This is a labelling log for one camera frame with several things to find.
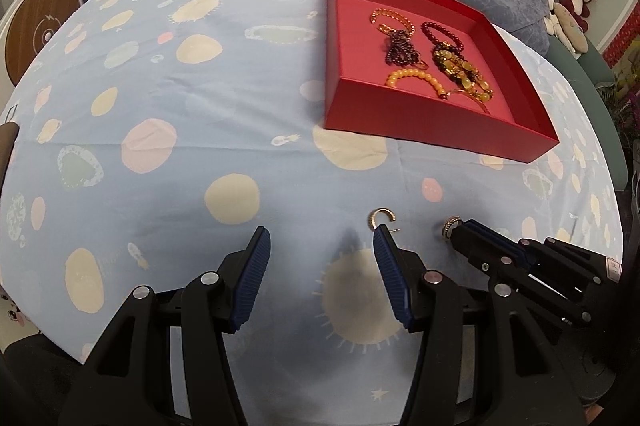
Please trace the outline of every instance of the star print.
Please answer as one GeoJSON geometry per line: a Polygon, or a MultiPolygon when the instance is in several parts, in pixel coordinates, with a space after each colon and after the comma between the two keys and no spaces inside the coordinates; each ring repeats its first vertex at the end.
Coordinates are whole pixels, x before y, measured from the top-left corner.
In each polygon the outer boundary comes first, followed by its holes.
{"type": "Polygon", "coordinates": [[[385,395],[385,393],[389,393],[387,390],[373,390],[371,392],[371,396],[373,398],[374,401],[382,401],[383,396],[385,395]]]}

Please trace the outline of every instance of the green sofa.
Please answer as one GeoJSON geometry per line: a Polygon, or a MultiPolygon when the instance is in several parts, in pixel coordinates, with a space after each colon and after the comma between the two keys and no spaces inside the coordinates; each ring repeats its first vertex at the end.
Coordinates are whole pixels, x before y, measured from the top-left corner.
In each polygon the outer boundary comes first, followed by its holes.
{"type": "Polygon", "coordinates": [[[589,51],[576,60],[558,38],[550,36],[549,51],[545,58],[567,78],[574,89],[600,141],[613,187],[622,191],[628,180],[625,155],[616,127],[596,89],[596,86],[612,85],[615,77],[588,38],[587,41],[589,51]]]}

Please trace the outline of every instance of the white baseboard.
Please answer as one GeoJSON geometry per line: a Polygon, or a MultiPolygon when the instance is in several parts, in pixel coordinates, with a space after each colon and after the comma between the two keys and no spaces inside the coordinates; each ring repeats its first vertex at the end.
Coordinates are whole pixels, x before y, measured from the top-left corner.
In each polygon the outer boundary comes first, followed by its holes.
{"type": "Polygon", "coordinates": [[[636,3],[638,3],[638,0],[628,0],[628,2],[626,2],[626,5],[622,10],[622,12],[620,13],[620,16],[618,16],[618,19],[616,20],[616,22],[613,24],[611,29],[609,29],[609,31],[604,35],[604,38],[602,38],[600,43],[596,45],[598,52],[602,53],[604,49],[606,49],[607,46],[609,46],[609,44],[613,41],[613,38],[615,38],[616,35],[620,32],[620,29],[622,29],[623,25],[626,23],[629,16],[633,12],[633,9],[636,6],[636,3]]]}

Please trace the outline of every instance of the light blue tablecloth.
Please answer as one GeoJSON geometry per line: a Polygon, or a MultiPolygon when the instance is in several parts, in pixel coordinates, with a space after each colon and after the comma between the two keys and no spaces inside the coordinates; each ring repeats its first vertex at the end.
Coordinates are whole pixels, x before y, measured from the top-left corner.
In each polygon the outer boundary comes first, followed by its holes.
{"type": "Polygon", "coordinates": [[[2,113],[20,125],[2,285],[47,336],[84,359],[134,287],[184,286],[266,226],[254,311],[225,340],[249,423],[396,424],[420,337],[391,312],[371,210],[472,286],[451,215],[621,259],[600,146],[542,57],[502,32],[561,139],[518,164],[323,130],[325,24],[325,0],[91,0],[65,23],[2,113]]]}

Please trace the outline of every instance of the open red box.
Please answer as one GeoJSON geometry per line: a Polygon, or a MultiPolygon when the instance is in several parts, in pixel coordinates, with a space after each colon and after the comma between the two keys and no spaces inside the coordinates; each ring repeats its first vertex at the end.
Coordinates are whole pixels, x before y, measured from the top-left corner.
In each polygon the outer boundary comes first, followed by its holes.
{"type": "MultiPolygon", "coordinates": [[[[327,0],[327,69],[324,126],[329,130],[382,135],[531,162],[558,144],[558,136],[527,74],[482,13],[456,0],[327,0]],[[420,30],[435,21],[465,46],[491,85],[490,114],[465,96],[439,99],[433,87],[415,77],[385,86],[401,67],[385,63],[387,36],[369,21],[374,9],[388,8],[416,26],[412,43],[428,72],[450,90],[459,88],[431,57],[433,44],[420,30]]],[[[402,28],[392,19],[378,23],[402,28]]],[[[438,39],[449,41],[434,32],[438,39]]]]}

